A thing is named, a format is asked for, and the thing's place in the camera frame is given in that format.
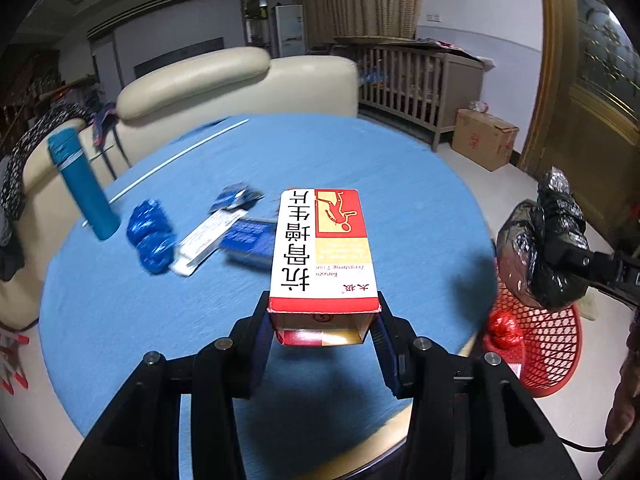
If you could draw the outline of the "person right hand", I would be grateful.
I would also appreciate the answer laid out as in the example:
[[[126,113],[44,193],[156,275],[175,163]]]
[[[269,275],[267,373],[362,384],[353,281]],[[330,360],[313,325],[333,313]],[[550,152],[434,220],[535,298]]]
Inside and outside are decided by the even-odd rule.
[[[609,444],[617,444],[636,420],[634,401],[639,396],[639,352],[630,350],[620,368],[618,384],[611,411],[605,425],[605,437]]]

